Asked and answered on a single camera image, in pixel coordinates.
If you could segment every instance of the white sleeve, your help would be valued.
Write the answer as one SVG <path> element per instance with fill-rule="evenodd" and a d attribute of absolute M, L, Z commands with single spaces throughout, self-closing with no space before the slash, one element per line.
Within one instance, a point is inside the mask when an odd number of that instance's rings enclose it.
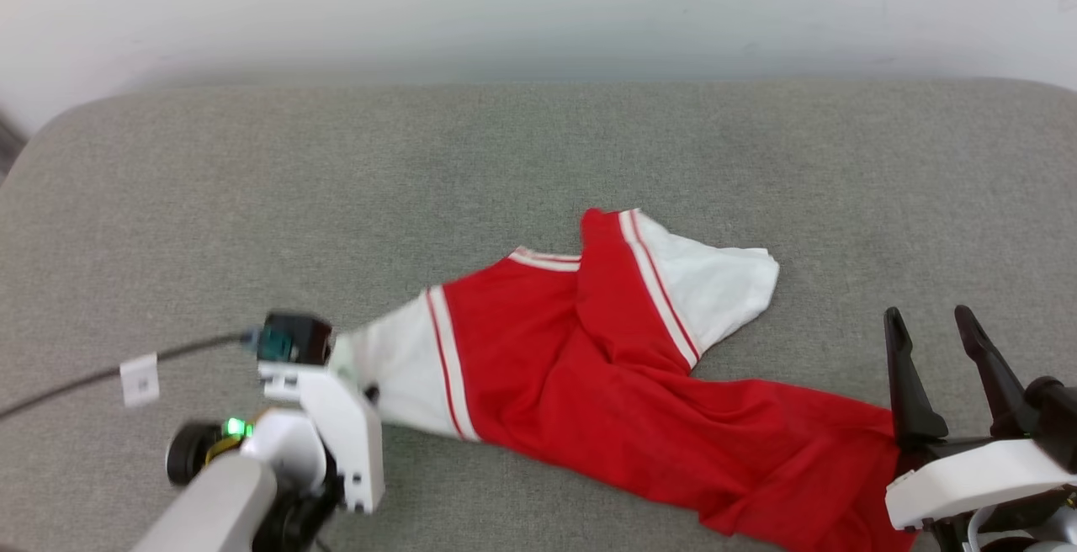
<path fill-rule="evenodd" d="M 640 241 L 700 355 L 770 306 L 778 261 L 765 249 L 715 249 L 635 212 Z"/>
<path fill-rule="evenodd" d="M 377 386 L 375 407 L 387 424 L 478 440 L 442 287 L 429 288 L 361 329 L 337 335 L 325 367 L 359 392 Z"/>

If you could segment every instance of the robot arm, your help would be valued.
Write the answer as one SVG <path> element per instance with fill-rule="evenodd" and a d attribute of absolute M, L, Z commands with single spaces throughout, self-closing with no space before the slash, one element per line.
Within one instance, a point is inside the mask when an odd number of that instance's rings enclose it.
<path fill-rule="evenodd" d="M 300 409 L 266 411 L 251 426 L 181 428 L 166 464 L 169 480 L 187 487 L 135 552 L 302 552 L 338 507 L 377 509 L 381 421 L 324 369 L 330 330 L 306 315 L 269 314 L 256 342 L 265 395 Z"/>
<path fill-rule="evenodd" d="M 943 552 L 978 552 L 979 533 L 1024 530 L 1031 538 L 982 550 L 1077 551 L 1077 397 L 1051 377 L 1027 390 L 973 311 L 954 311 L 965 353 L 977 364 L 991 436 L 948 440 L 912 364 L 897 308 L 885 314 L 894 435 L 900 448 L 886 491 L 894 528 L 932 533 Z"/>

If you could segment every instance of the sofa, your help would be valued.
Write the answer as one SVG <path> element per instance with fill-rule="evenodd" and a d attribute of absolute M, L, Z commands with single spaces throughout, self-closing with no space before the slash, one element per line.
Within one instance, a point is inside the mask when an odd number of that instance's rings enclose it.
<path fill-rule="evenodd" d="M 889 405 L 905 315 L 953 435 L 990 414 L 953 322 L 1022 382 L 1077 382 L 1077 95 L 1012 80 L 215 87 L 78 107 L 0 185 L 0 406 L 193 338 L 312 311 L 349 330 L 517 245 L 573 253 L 588 207 L 766 246 L 771 306 L 694 377 Z M 134 546 L 178 491 L 188 419 L 269 406 L 224 348 L 0 423 L 0 544 Z M 334 552 L 775 550 L 510 452 L 386 426 L 387 493 Z M 920 537 L 917 550 L 935 550 Z"/>

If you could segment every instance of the white stripe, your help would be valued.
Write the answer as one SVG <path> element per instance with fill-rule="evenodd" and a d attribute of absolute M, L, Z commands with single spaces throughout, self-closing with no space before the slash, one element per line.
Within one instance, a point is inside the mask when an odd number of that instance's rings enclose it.
<path fill-rule="evenodd" d="M 445 369 L 449 376 L 449 402 L 452 404 L 452 414 L 457 424 L 470 441 L 479 440 L 475 427 L 467 413 L 467 397 L 464 395 L 464 376 L 460 369 L 460 353 L 457 352 L 457 337 L 452 332 L 452 319 L 449 315 L 449 303 L 445 300 L 445 291 L 440 284 L 430 288 L 431 303 L 434 306 L 434 319 L 437 319 L 437 332 L 442 342 L 442 355 L 445 357 Z"/>
<path fill-rule="evenodd" d="M 543 268 L 548 269 L 548 271 L 576 272 L 579 269 L 579 261 L 540 260 L 519 252 L 509 253 L 508 259 L 519 261 L 519 264 L 526 265 L 526 267 Z"/>
<path fill-rule="evenodd" d="M 523 253 L 524 256 L 535 257 L 538 260 L 554 260 L 554 261 L 578 261 L 579 256 L 569 256 L 565 253 L 538 253 L 532 252 L 532 250 L 527 249 L 527 246 L 517 246 L 516 253 Z"/>
<path fill-rule="evenodd" d="M 651 261 L 647 260 L 646 250 L 643 249 L 641 239 L 635 237 L 635 230 L 632 226 L 632 212 L 623 211 L 617 214 L 617 217 L 620 220 L 620 233 L 624 235 L 625 241 L 628 242 L 628 245 L 632 250 L 632 256 L 635 257 L 635 266 L 643 275 L 643 285 L 647 288 L 647 294 L 651 295 L 651 302 L 658 308 L 658 315 L 662 319 L 666 330 L 669 330 L 673 345 L 676 345 L 676 350 L 680 350 L 681 356 L 684 356 L 684 359 L 688 360 L 689 369 L 696 367 L 696 355 L 691 352 L 691 345 L 685 340 L 684 334 L 681 334 L 681 328 L 677 326 L 676 319 L 674 319 L 673 310 L 670 310 L 669 302 L 662 297 L 662 288 L 658 284 L 656 272 L 654 268 L 651 268 Z"/>

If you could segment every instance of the black wheel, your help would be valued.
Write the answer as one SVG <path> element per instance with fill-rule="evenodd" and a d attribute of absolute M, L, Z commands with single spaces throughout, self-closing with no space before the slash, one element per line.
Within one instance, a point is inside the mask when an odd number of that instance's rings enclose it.
<path fill-rule="evenodd" d="M 165 472 L 168 482 L 184 486 L 195 480 L 202 469 L 206 452 L 221 438 L 221 425 L 215 422 L 187 422 L 168 445 Z"/>
<path fill-rule="evenodd" d="M 983 552 L 1024 552 L 1038 540 L 1031 537 L 1004 537 L 980 547 Z"/>

